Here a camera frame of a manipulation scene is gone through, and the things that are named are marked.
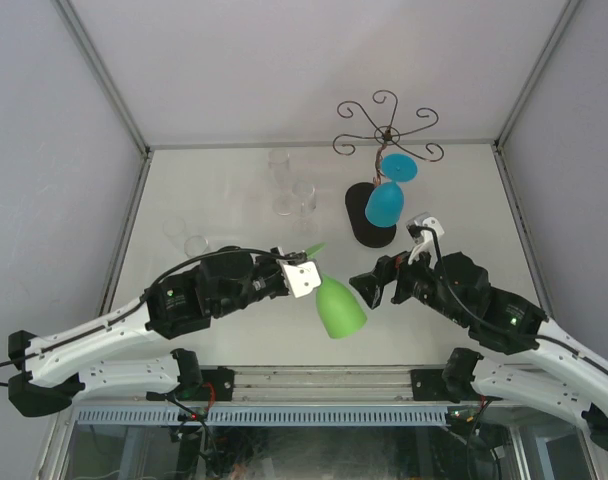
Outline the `green plastic wine glass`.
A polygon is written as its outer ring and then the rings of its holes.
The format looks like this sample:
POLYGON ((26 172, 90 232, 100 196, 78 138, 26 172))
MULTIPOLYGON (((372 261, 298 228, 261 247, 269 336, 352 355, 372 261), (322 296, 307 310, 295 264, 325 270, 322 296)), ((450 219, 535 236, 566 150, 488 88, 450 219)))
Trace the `green plastic wine glass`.
POLYGON ((315 293, 318 316, 331 339, 355 334, 367 322, 367 315, 354 294, 339 280, 316 269, 313 280, 304 286, 315 293))

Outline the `blue plastic wine glass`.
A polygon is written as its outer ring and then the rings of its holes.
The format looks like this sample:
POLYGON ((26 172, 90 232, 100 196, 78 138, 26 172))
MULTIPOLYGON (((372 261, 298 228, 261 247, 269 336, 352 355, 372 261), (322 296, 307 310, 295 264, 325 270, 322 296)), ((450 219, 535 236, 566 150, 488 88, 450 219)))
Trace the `blue plastic wine glass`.
POLYGON ((404 208, 405 197, 401 185, 418 174, 415 160, 405 154, 392 153, 382 158, 379 173, 383 180, 371 193, 366 207, 366 219, 378 228, 395 226, 404 208))

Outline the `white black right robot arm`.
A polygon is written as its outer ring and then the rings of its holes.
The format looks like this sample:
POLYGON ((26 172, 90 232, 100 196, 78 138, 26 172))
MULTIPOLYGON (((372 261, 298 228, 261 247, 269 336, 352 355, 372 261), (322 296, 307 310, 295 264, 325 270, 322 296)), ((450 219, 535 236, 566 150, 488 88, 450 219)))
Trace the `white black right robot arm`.
POLYGON ((487 270, 463 253, 437 261, 427 252, 383 256, 349 283, 371 309, 394 284, 392 303, 416 299, 464 328, 481 347, 518 356, 539 370, 518 372, 471 350, 455 350, 443 374, 450 396, 464 399, 474 392, 528 405, 587 431, 608 452, 608 360, 537 305, 492 286, 487 270))

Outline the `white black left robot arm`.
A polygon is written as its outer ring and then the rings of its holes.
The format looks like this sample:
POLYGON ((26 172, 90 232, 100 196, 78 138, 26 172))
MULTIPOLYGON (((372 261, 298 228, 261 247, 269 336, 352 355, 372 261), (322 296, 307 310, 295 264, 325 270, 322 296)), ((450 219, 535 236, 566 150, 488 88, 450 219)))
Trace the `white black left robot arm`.
POLYGON ((8 381, 8 399, 28 418, 58 413, 99 387, 117 392, 136 386, 149 399, 193 399, 204 380, 192 351, 173 349, 166 369, 148 360, 116 376, 106 361, 138 345, 205 330, 212 320, 265 298, 289 295, 284 269, 306 259, 303 252, 277 248, 224 247, 170 268, 125 306, 75 328, 50 337, 17 331, 8 338, 8 357, 18 370, 8 381))

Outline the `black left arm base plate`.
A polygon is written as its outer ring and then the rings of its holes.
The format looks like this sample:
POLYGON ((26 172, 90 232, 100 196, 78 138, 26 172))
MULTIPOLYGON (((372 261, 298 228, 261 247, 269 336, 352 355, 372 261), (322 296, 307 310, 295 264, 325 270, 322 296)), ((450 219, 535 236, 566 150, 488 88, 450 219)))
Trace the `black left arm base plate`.
POLYGON ((201 371, 201 375, 200 380, 182 381, 168 392, 147 392, 145 398, 148 401, 174 399, 180 403, 232 400, 235 380, 235 372, 232 369, 206 369, 201 371))

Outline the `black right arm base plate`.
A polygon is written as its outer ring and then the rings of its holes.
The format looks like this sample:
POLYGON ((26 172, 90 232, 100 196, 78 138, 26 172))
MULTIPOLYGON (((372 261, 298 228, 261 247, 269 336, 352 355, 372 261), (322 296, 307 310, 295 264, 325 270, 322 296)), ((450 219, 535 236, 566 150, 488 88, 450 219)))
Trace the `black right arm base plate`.
POLYGON ((443 368, 419 368, 410 371, 413 399, 416 401, 450 401, 458 403, 463 394, 458 380, 443 368))

